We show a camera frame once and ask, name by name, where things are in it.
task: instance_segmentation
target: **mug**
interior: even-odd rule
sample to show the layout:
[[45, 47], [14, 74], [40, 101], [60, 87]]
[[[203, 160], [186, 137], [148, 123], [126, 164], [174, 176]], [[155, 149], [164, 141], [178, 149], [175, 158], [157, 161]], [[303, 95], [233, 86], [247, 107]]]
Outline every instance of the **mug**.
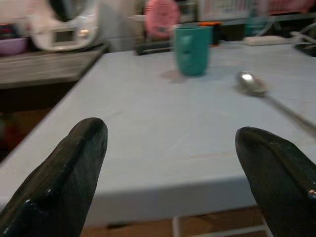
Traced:
[[208, 66], [212, 27], [175, 27], [174, 53], [179, 71], [186, 76], [201, 76]]

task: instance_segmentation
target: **metal spoon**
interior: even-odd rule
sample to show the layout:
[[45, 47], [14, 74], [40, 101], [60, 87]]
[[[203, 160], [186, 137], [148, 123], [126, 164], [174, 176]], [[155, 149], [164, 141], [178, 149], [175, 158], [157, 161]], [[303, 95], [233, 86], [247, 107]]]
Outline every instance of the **metal spoon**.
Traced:
[[293, 122], [316, 138], [316, 125], [271, 97], [268, 94], [267, 87], [257, 76], [249, 71], [243, 71], [237, 74], [237, 81], [243, 92], [264, 99], [267, 103], [274, 106], [277, 110], [289, 117]]

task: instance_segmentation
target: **white appliance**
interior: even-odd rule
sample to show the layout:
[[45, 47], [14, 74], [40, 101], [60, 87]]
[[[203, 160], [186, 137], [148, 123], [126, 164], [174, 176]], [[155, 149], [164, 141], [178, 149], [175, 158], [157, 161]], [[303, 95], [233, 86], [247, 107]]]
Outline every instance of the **white appliance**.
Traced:
[[70, 51], [101, 43], [100, 0], [37, 0], [29, 15], [34, 44], [47, 51]]

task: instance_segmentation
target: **table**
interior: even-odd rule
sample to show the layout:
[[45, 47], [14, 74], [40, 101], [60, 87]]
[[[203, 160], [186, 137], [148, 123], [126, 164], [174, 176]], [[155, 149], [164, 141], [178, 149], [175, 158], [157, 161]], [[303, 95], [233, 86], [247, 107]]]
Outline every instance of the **table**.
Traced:
[[254, 205], [237, 129], [273, 132], [314, 162], [316, 143], [264, 101], [238, 93], [235, 75], [253, 71], [272, 96], [315, 121], [315, 63], [291, 45], [225, 44], [212, 49], [206, 75], [186, 78], [171, 52], [104, 55], [0, 167], [0, 204], [78, 121], [99, 117], [109, 142], [87, 226]]

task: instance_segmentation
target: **wooden floor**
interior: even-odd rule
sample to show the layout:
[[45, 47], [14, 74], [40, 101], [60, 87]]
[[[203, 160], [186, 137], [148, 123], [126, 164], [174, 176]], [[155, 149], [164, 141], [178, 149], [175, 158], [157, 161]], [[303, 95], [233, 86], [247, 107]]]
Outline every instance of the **wooden floor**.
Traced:
[[51, 108], [2, 113], [0, 123], [5, 127], [0, 134], [0, 162], [33, 130], [50, 112]]
[[[183, 237], [267, 237], [257, 207], [181, 219]], [[85, 229], [81, 237], [172, 237], [171, 220]]]

